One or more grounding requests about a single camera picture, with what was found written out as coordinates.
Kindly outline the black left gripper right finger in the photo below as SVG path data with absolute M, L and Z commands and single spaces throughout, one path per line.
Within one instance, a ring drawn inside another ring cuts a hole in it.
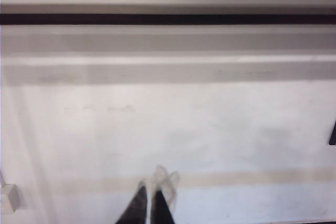
M 173 212 L 177 200 L 177 187 L 180 175 L 177 171 L 169 173 L 158 165 L 151 178 L 150 223 L 175 223 Z

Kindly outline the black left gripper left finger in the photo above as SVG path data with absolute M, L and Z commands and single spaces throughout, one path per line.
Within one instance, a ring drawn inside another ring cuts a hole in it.
M 138 188 L 130 200 L 123 214 L 116 221 L 116 224 L 145 224 L 147 218 L 147 189 L 144 180 L 140 181 Z

